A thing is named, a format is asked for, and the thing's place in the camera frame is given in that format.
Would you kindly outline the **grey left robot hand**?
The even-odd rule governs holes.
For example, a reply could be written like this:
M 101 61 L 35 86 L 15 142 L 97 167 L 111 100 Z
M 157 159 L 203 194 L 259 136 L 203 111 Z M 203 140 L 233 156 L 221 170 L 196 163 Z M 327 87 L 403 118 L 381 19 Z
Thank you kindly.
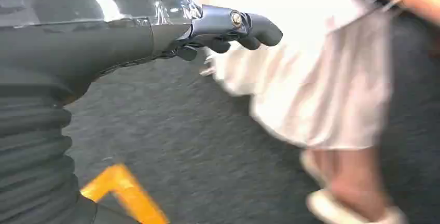
M 155 59 L 194 60 L 202 47 L 224 53 L 275 46 L 281 30 L 266 17 L 205 5 L 200 19 L 152 24 L 149 18 L 1 28 L 1 103 L 82 97 L 96 79 Z

